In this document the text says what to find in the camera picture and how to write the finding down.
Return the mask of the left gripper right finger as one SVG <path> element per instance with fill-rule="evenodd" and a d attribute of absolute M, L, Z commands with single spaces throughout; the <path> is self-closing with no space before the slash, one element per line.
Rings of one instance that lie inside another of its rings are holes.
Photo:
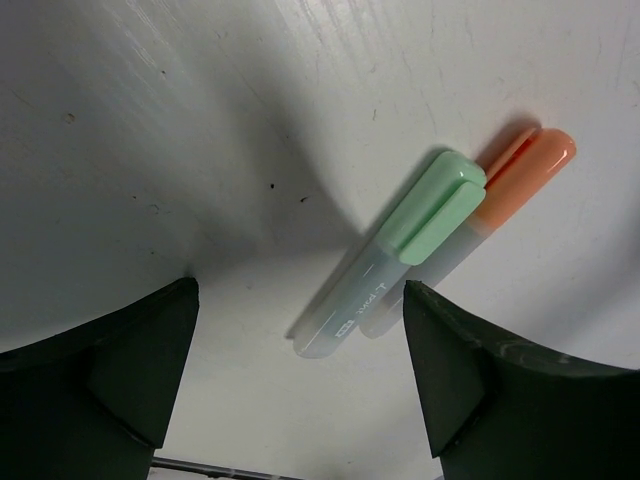
<path fill-rule="evenodd" d="M 447 479 L 635 479 L 639 374 L 534 343 L 404 288 L 431 454 Z"/>

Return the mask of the orange capped marker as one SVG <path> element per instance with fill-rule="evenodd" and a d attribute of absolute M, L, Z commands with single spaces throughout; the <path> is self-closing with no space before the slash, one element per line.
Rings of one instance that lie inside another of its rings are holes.
<path fill-rule="evenodd" d="M 530 128 L 521 133 L 486 171 L 485 199 L 421 265 L 411 268 L 360 323 L 369 339 L 386 334 L 403 318 L 403 291 L 408 280 L 434 288 L 489 236 L 506 223 L 567 163 L 576 145 L 564 131 Z"/>

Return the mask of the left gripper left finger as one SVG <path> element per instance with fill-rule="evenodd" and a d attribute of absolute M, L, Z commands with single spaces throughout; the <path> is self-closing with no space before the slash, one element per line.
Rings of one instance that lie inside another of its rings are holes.
<path fill-rule="evenodd" d="M 199 312 L 181 278 L 1 356 L 4 479 L 144 479 L 166 438 Z"/>

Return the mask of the green capped marker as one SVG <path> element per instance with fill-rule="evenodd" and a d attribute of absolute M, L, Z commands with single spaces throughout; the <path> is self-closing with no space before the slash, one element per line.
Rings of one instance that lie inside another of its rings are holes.
<path fill-rule="evenodd" d="M 485 198 L 484 170 L 465 156 L 434 158 L 293 336 L 295 353 L 325 358 L 371 316 L 410 268 L 422 264 Z"/>

